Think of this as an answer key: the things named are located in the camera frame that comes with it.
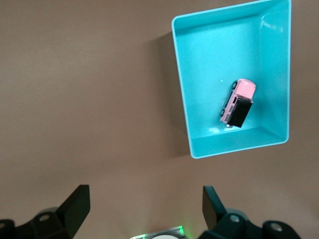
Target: silver bolt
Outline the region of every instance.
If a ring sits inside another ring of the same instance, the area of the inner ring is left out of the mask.
[[[236,215],[231,215],[230,220],[232,220],[235,223],[238,223],[240,221],[239,217]]]
[[[275,231],[278,231],[278,232],[282,232],[283,231],[283,228],[278,223],[271,223],[270,226]]]
[[[49,216],[48,214],[46,214],[46,215],[41,216],[41,217],[39,218],[39,221],[40,221],[40,222],[43,222],[43,221],[45,221],[45,220],[48,220],[49,218],[50,218],[50,216]]]

